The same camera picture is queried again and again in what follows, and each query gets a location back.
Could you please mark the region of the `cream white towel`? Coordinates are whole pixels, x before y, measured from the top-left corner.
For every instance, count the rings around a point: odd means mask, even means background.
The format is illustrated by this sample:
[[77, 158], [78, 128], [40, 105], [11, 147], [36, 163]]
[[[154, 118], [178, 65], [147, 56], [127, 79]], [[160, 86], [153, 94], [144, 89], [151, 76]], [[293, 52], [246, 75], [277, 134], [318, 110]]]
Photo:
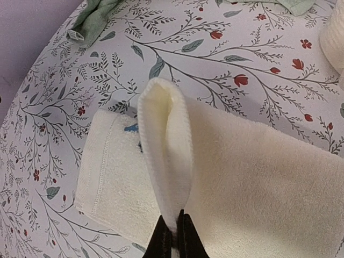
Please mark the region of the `cream white towel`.
[[190, 215], [209, 257], [335, 257], [343, 242], [343, 158], [185, 97], [154, 78], [138, 117], [98, 110], [75, 206], [147, 248], [159, 216], [180, 257]]

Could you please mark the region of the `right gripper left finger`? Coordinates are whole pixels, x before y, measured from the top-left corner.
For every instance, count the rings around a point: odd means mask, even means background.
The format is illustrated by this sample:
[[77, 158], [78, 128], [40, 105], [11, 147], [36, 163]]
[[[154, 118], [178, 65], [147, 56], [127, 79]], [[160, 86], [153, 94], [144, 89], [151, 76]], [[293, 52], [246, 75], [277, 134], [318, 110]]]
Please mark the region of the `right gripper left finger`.
[[172, 233], [159, 216], [143, 258], [171, 258]]

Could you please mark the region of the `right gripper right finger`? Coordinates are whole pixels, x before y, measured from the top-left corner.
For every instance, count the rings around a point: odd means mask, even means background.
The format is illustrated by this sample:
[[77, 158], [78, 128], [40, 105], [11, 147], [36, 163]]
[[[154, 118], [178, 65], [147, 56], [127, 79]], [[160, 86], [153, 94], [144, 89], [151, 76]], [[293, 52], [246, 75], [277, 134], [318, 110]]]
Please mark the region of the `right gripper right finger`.
[[181, 258], [209, 258], [190, 215], [184, 210], [178, 216], [177, 244]]

